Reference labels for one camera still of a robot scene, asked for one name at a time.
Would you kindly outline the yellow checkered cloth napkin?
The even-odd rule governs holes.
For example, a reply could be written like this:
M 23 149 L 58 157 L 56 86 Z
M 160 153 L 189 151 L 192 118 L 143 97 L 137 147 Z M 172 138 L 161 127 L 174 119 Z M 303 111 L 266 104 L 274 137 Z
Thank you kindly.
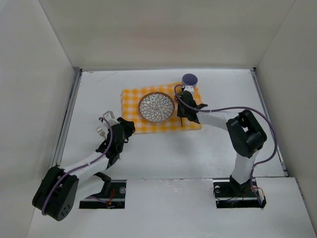
M 175 85 L 176 83 L 134 89 L 123 89 L 121 93 L 122 117 L 125 120 L 134 122 L 136 129 L 135 134 L 177 132 L 202 129 L 202 126 L 200 124 L 190 122 L 187 119 L 183 119 L 184 126 L 181 127 L 181 121 L 180 118 L 177 117 L 177 112 L 174 112 L 173 116 L 168 121 L 162 123 L 151 123 L 141 118 L 138 111 L 138 103 L 144 95 L 151 92 L 163 92 L 173 98 L 175 95 Z

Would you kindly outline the floral patterned ceramic plate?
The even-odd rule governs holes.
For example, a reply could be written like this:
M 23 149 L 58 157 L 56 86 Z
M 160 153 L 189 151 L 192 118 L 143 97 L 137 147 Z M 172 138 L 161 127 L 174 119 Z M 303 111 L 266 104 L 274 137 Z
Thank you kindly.
M 163 92 L 151 92 L 144 95 L 138 103 L 141 118 L 151 123 L 169 120 L 175 111 L 174 100 Z

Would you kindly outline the lavender plastic cup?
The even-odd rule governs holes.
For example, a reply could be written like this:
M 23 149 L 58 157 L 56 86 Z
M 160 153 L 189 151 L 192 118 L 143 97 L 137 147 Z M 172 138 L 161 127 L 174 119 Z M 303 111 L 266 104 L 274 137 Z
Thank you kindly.
M 183 86 L 190 86 L 195 88 L 198 83 L 198 78 L 196 75 L 187 73 L 182 76 L 182 85 Z

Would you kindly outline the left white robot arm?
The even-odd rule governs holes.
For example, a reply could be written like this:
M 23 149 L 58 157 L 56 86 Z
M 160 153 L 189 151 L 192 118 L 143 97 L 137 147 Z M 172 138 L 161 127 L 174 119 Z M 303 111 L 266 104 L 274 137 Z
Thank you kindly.
M 61 221 L 69 215 L 76 200 L 108 193 L 111 178 L 103 171 L 119 160 L 124 144 L 136 129 L 133 121 L 121 117 L 114 119 L 110 114 L 99 120 L 106 124 L 108 133 L 95 152 L 72 166 L 51 167 L 42 179 L 32 205 L 44 216 Z

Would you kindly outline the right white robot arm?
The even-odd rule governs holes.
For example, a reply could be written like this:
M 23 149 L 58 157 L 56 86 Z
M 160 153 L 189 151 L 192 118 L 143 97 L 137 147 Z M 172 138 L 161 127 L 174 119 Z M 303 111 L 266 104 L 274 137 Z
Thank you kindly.
M 177 116 L 188 121 L 211 125 L 229 134 L 236 151 L 235 167 L 230 175 L 231 189 L 242 192 L 251 187 L 251 170 L 258 151 L 262 149 L 267 135 L 250 110 L 243 110 L 232 117 L 231 112 L 203 110 L 206 104 L 197 104 L 190 91 L 175 94 L 178 103 Z

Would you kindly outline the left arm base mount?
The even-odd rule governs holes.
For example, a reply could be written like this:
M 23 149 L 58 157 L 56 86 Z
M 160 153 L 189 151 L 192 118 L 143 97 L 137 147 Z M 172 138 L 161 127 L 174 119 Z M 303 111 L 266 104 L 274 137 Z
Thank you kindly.
M 112 180 L 108 175 L 98 172 L 93 176 L 97 182 L 102 182 L 98 193 L 79 202 L 79 209 L 124 209 L 127 180 Z

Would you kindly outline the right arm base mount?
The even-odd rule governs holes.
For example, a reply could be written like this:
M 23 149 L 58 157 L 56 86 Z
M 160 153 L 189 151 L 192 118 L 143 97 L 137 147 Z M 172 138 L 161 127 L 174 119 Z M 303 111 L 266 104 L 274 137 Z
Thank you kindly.
M 213 195 L 217 208 L 261 208 L 266 206 L 266 196 L 262 188 L 247 184 L 242 191 L 236 191 L 228 179 L 213 180 Z

